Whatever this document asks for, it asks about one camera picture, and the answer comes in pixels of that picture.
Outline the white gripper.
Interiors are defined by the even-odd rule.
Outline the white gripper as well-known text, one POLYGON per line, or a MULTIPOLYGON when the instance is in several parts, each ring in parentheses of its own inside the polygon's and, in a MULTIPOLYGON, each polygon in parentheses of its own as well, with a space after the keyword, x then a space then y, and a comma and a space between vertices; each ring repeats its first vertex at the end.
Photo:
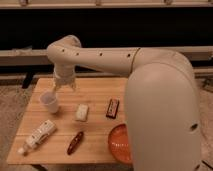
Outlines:
POLYGON ((72 91, 76 91, 74 65, 55 65, 53 76, 56 85, 52 89, 53 94, 56 94, 60 87, 65 85, 69 85, 72 91))

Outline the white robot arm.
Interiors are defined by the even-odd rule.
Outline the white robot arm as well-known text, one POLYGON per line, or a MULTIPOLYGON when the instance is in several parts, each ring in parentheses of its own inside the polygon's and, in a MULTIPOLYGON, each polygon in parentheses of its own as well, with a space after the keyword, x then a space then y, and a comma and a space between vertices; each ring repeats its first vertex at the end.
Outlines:
POLYGON ((74 67, 127 78, 124 111, 134 171, 199 171, 199 93, 192 65, 163 48, 83 48, 66 36, 51 43, 57 86, 73 84, 74 67))

